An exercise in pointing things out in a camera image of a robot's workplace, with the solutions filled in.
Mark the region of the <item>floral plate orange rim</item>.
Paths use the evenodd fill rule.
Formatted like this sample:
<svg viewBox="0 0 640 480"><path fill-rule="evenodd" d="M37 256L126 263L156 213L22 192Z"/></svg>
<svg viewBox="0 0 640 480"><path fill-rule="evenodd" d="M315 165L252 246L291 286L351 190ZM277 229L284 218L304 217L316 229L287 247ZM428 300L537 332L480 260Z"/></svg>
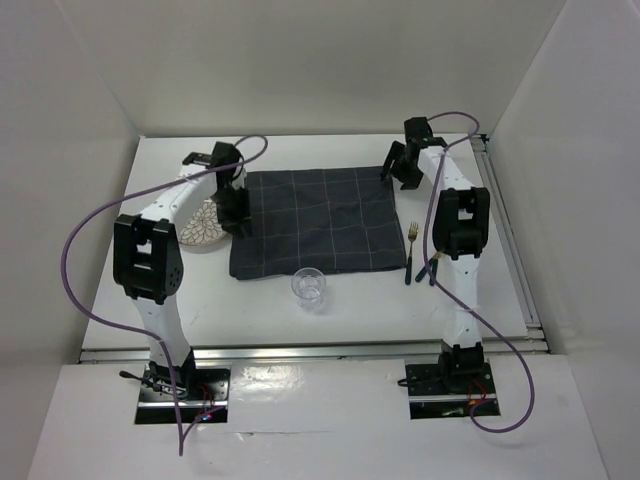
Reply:
<svg viewBox="0 0 640 480"><path fill-rule="evenodd" d="M181 230L178 240L181 246L204 248L212 246L228 236L218 222L217 206L213 200L205 200Z"/></svg>

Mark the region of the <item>dark checked cloth napkin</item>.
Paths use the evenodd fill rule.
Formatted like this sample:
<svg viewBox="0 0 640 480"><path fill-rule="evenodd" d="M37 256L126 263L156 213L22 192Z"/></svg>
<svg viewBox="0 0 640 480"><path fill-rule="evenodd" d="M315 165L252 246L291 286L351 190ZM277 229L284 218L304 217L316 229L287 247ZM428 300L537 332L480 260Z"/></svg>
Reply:
<svg viewBox="0 0 640 480"><path fill-rule="evenodd" d="M234 238L229 274L238 281L401 269L406 249L391 179L376 167L249 173L252 233Z"/></svg>

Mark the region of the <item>clear plastic cup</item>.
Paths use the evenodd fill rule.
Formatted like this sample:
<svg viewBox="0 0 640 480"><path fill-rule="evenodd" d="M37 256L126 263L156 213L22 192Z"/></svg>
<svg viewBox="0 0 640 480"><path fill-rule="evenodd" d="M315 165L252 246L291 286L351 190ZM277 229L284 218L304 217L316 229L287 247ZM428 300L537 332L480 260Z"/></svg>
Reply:
<svg viewBox="0 0 640 480"><path fill-rule="evenodd" d="M303 310L313 314L324 311L327 283L320 270L312 267L299 269L291 278L291 290Z"/></svg>

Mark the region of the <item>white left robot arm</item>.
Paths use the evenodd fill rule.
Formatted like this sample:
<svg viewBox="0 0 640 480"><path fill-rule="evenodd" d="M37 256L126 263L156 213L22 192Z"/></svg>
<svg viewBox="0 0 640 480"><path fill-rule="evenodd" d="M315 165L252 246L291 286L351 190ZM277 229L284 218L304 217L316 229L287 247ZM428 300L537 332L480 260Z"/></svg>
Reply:
<svg viewBox="0 0 640 480"><path fill-rule="evenodd" d="M168 188L136 215L119 215L114 223L114 280L132 299L144 329L164 341L150 342L149 369L152 379L176 399L193 394L198 377L177 306L184 279L178 234L209 199L223 231L240 238L251 235L242 160L229 143L216 144L210 154L193 152L182 162L184 183Z"/></svg>

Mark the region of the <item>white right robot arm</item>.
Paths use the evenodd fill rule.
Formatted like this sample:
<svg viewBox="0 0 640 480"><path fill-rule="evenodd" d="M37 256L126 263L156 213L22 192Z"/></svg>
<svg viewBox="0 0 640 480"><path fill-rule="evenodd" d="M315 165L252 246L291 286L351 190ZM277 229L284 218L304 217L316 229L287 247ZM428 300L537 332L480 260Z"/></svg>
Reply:
<svg viewBox="0 0 640 480"><path fill-rule="evenodd" d="M472 183L440 140L395 141L381 170L383 180L394 177L415 190L428 178L432 192L424 222L423 276L453 303L443 332L436 379L448 393L464 393L477 380L485 363L475 311L480 257L489 240L491 196Z"/></svg>

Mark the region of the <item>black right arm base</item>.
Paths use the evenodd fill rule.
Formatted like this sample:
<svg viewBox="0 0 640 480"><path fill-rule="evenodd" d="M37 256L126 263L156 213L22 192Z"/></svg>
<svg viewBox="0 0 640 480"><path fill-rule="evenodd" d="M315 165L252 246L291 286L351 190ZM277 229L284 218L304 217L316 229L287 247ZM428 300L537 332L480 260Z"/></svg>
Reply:
<svg viewBox="0 0 640 480"><path fill-rule="evenodd" d="M478 374L443 380L436 364L406 364L405 377L397 381L408 394L412 420L499 416L500 406L490 364Z"/></svg>

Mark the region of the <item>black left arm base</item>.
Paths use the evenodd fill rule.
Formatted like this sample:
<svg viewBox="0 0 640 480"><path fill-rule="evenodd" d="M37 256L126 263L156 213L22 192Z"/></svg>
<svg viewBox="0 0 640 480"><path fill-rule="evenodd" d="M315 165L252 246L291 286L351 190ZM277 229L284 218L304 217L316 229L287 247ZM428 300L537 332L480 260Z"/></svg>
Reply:
<svg viewBox="0 0 640 480"><path fill-rule="evenodd" d="M150 369L142 374L125 370L119 376L135 381L139 389L135 424L167 425L175 424L173 390L168 382L153 380ZM184 424L191 424L198 415L199 423L216 424L228 421L228 398L231 370L229 368L204 368L195 373L189 387L177 387L177 399Z"/></svg>

